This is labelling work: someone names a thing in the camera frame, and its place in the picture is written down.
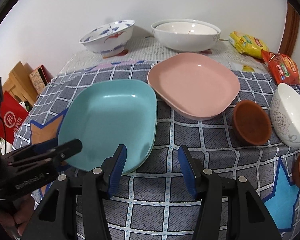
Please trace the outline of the left human hand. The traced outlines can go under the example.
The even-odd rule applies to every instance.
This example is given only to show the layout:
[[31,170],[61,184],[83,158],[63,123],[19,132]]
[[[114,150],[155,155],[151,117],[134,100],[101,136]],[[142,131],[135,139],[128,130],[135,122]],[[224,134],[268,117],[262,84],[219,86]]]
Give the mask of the left human hand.
[[6,229],[18,225],[17,232],[22,236],[34,212],[34,198],[31,194],[27,194],[20,201],[16,211],[0,211],[0,223]]

